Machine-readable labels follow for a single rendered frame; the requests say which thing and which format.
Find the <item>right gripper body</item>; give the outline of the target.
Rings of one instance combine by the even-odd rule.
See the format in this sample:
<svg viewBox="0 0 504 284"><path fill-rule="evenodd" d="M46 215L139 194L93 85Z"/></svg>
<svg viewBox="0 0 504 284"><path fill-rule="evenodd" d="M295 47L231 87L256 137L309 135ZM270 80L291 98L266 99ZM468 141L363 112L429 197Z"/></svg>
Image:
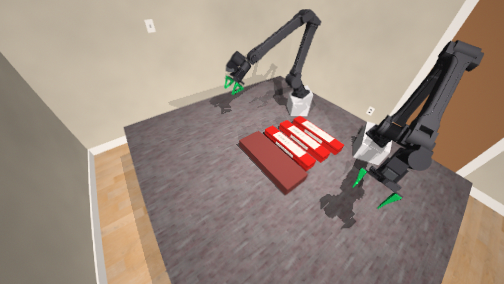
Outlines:
<svg viewBox="0 0 504 284"><path fill-rule="evenodd" d="M236 81L237 83L239 82L239 83L238 83L239 85L241 85L240 83L244 84L244 82L242 81L242 79L244 78L244 76L246 75L246 73L243 75L243 77L241 78L241 80L240 80L239 78L237 78L235 75L233 75L232 73L230 73L229 75L231 75L231 76L233 77L233 78L231 78L231 77L230 77L231 79L233 79L233 80L234 80L234 81ZM240 81L241 81L241 82L240 82ZM241 85L241 86L242 86L242 85ZM243 86L242 86L242 87L243 87Z"/></svg>

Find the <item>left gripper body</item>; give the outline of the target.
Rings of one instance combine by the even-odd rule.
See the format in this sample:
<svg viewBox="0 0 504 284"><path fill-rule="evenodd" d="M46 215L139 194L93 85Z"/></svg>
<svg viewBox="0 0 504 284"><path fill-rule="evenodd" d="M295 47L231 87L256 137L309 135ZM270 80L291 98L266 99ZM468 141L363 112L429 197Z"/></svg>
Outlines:
<svg viewBox="0 0 504 284"><path fill-rule="evenodd" d="M362 167L365 171L368 171L364 167ZM374 171L374 172L373 172ZM369 171L367 172L370 174L372 177L374 177L377 181L383 183L385 186L387 186L389 189L391 189L393 192L395 192L398 196L403 198L402 195L400 195L397 191L400 190L402 187L398 185L396 182L392 181L391 179L388 179L386 176L384 176L381 171L376 169L374 166L371 166L369 168ZM377 175L378 174L378 175Z"/></svg>

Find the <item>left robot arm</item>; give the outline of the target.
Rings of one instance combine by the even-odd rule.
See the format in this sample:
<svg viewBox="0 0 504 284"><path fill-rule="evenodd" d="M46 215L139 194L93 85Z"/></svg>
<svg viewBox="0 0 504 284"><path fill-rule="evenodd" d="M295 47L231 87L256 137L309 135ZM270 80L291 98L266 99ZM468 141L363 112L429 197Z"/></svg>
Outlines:
<svg viewBox="0 0 504 284"><path fill-rule="evenodd" d="M464 71L469 72L480 64L484 56L481 50L459 40L448 42L437 56L438 59L430 73L403 106L366 132L366 135L381 148L391 141L405 147L400 147L391 159L388 157L377 168L388 179L397 183L408 173L408 168L423 171L430 167L431 156L434 153L431 150L436 145L442 115ZM418 116L407 125L409 117L426 98Z"/></svg>

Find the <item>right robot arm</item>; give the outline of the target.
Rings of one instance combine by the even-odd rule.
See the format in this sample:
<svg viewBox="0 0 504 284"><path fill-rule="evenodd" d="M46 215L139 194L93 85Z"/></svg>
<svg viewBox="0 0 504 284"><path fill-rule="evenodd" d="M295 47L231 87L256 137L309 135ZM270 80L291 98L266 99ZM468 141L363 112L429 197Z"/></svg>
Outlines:
<svg viewBox="0 0 504 284"><path fill-rule="evenodd" d="M301 80L302 77L301 72L311 42L313 40L314 34L318 28L318 25L319 26L321 25L321 20L317 17L315 13L313 16L313 13L314 12L312 12L311 9L300 10L297 14L301 14L302 16L301 15L293 16L293 18L289 22L283 25L269 38L267 38L264 42L262 42L261 44L253 48L250 52L248 52L247 57L242 55L240 52L236 51L226 64L226 71L232 72L233 75L235 75L237 78L241 80L243 75L247 73L251 68L250 66L251 64L254 65L255 63L257 63L270 49L272 49L275 45L277 45L280 41L286 38L298 27L306 23L304 35L294 65L291 69L292 73L289 72L289 74L287 74L287 76L285 77L285 81L288 84L287 86L290 85L290 88L296 88L295 89L296 91L293 90L291 95L297 98L301 97L300 99L303 99L310 93L310 90L305 89L305 86L303 86ZM310 21L312 21L312 24L308 24ZM256 52L254 52L255 50ZM296 75L294 73L296 73Z"/></svg>

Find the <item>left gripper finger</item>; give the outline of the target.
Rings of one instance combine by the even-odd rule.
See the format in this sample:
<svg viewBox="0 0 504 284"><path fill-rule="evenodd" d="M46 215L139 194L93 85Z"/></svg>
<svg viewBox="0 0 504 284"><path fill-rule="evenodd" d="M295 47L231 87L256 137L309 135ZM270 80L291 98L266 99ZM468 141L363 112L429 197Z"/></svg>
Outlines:
<svg viewBox="0 0 504 284"><path fill-rule="evenodd" d="M390 199L389 199L390 198ZM388 200L389 199L389 200ZM398 196L396 193L392 193L386 200L384 200L378 207L377 209L383 207L384 205L386 204L389 204L389 203L392 203L392 202L395 202L395 201L398 201L402 199L400 196Z"/></svg>
<svg viewBox="0 0 504 284"><path fill-rule="evenodd" d="M355 183L352 187L354 187L363 178L363 175L365 175L365 172L367 172L367 171L365 171L363 168L360 168L357 180L355 181Z"/></svg>

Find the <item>red box of welding electrodes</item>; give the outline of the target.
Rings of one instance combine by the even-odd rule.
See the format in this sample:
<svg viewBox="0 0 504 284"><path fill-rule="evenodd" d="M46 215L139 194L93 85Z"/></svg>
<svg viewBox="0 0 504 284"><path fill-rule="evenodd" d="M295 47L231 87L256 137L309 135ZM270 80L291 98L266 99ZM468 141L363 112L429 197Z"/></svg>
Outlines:
<svg viewBox="0 0 504 284"><path fill-rule="evenodd" d="M328 158L330 151L305 134L288 120L280 123L279 130L296 142L320 163ZM326 156L327 155L327 156Z"/></svg>
<svg viewBox="0 0 504 284"><path fill-rule="evenodd" d="M308 120L304 119L301 116L298 116L294 118L293 120L293 125L298 127L300 130L305 132L307 135L309 135L312 139L314 139L316 142L318 142L320 145L322 145L324 148L329 150L331 153L336 155L339 153L342 148L344 147L344 144L309 122Z"/></svg>
<svg viewBox="0 0 504 284"><path fill-rule="evenodd" d="M305 171L314 166L316 160L274 126L265 129L264 135Z"/></svg>

